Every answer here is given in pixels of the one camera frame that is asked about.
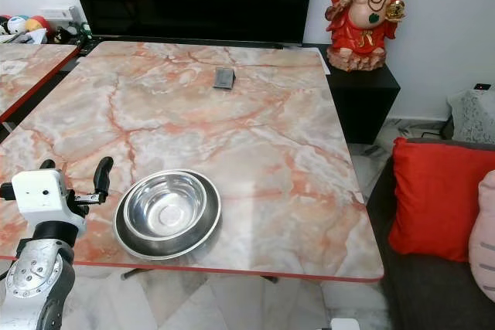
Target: stainless steel bowl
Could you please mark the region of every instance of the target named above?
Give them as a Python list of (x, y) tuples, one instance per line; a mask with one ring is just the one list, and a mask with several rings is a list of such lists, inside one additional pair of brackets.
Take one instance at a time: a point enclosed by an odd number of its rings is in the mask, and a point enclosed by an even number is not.
[[(122, 197), (114, 216), (115, 236), (118, 238), (119, 243), (136, 257), (147, 260), (166, 260), (189, 253), (205, 242), (218, 224), (221, 211), (220, 195), (213, 183), (204, 175), (194, 171), (180, 170), (174, 172), (184, 172), (188, 176), (197, 179), (202, 185), (206, 193), (203, 212), (198, 213), (197, 221), (187, 227), (183, 233), (174, 233), (166, 238), (147, 236), (142, 233), (136, 234), (134, 230), (128, 227), (125, 221), (125, 206), (129, 205), (131, 196), (136, 195), (136, 190), (141, 188), (140, 185), (144, 181), (160, 173), (150, 175), (148, 178), (138, 182)], [(146, 227), (146, 229), (156, 234), (157, 231), (161, 230), (161, 227), (158, 230), (155, 227)]]
[(124, 221), (144, 240), (173, 240), (195, 226), (206, 204), (204, 186), (191, 174), (158, 172), (132, 188), (124, 204)]

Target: white pillow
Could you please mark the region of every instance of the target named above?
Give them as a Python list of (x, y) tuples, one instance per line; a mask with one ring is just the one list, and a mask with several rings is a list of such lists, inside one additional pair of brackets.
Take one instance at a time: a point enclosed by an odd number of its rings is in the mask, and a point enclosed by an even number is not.
[(476, 283), (495, 301), (495, 171), (478, 186), (480, 214), (469, 239), (469, 262)]

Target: gold ornament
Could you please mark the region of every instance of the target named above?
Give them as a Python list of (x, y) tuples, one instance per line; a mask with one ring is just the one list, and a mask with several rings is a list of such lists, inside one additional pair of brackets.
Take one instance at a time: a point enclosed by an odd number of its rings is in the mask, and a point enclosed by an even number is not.
[(387, 7), (387, 19), (398, 21), (405, 17), (405, 3), (402, 0), (396, 0)]

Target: table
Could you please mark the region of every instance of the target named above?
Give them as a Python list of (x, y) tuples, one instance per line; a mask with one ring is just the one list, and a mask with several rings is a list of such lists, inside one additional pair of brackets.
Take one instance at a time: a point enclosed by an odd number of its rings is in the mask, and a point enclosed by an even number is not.
[(0, 44), (0, 123), (76, 54), (76, 46)]
[[(232, 91), (211, 87), (231, 66)], [(316, 53), (104, 42), (0, 145), (0, 180), (56, 161), (77, 193), (114, 158), (110, 196), (92, 207), (76, 264), (377, 281), (383, 266)], [(222, 223), (204, 247), (165, 263), (139, 260), (112, 231), (119, 198), (163, 169), (217, 186)], [(26, 222), (0, 209), (0, 256)]]

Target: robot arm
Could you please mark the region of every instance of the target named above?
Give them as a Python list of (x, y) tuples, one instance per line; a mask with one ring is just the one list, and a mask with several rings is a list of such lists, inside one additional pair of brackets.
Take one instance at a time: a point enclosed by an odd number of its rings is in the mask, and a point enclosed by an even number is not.
[(112, 158), (103, 158), (94, 175), (94, 194), (75, 196), (63, 175), (45, 161), (40, 170), (21, 172), (0, 187), (0, 197), (17, 200), (19, 212), (35, 226), (21, 240), (18, 260), (5, 279), (0, 330), (47, 330), (62, 325), (63, 304), (75, 280), (73, 246), (86, 231), (88, 205), (105, 202)]

